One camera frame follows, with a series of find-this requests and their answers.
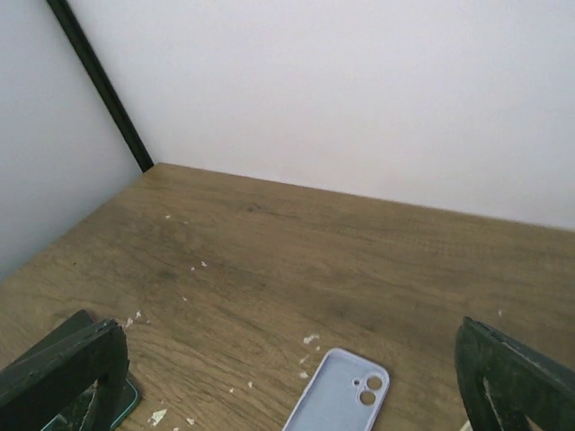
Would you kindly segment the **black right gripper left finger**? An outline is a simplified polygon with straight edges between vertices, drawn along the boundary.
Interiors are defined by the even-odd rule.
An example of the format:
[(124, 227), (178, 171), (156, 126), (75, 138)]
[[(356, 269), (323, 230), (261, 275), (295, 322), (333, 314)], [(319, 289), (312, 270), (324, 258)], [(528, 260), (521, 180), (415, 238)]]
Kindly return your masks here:
[(91, 430), (111, 430), (128, 367), (121, 325), (80, 310), (1, 370), (1, 428), (42, 430), (97, 383)]

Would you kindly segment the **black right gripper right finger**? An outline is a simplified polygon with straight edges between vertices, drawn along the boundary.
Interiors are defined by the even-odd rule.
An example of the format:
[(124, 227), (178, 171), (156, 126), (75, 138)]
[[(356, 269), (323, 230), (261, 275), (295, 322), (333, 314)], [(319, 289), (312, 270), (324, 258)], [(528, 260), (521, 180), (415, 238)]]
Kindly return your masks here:
[(455, 366), (471, 429), (574, 428), (574, 371), (499, 330), (465, 317)]

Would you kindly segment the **light blue phone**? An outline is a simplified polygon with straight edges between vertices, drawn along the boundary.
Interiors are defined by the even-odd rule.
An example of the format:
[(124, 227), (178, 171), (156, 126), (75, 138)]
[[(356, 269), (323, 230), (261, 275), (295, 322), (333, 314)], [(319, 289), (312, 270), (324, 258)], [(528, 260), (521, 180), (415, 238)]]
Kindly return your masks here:
[[(97, 383), (86, 389), (83, 394), (78, 396), (70, 405), (64, 408), (60, 413), (53, 417), (42, 431), (80, 431), (91, 430), (90, 419), (93, 419), (94, 396), (97, 392)], [(140, 402), (141, 394), (137, 384), (128, 374), (124, 382), (123, 389), (119, 398), (119, 403), (115, 409), (111, 421), (111, 430), (115, 430), (121, 422), (134, 410)]]

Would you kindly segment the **lilac phone case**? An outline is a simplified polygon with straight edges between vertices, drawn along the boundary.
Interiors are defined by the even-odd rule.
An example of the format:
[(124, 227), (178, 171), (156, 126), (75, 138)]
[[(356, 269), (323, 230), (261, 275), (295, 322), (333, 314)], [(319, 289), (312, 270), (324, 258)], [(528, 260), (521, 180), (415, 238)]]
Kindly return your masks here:
[(330, 349), (283, 428), (368, 431), (390, 387), (389, 373), (364, 357)]

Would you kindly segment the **black left frame post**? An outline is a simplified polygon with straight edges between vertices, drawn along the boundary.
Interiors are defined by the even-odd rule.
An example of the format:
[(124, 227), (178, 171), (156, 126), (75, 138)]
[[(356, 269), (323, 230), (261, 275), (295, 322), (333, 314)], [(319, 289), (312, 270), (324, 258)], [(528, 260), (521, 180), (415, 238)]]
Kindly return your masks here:
[(103, 104), (110, 113), (111, 118), (122, 135), (139, 169), (142, 172), (149, 171), (155, 165), (153, 159), (113, 87), (110, 78), (105, 72), (92, 44), (86, 37), (69, 2), (66, 0), (47, 0), (46, 3), (82, 63), (95, 90), (100, 95)]

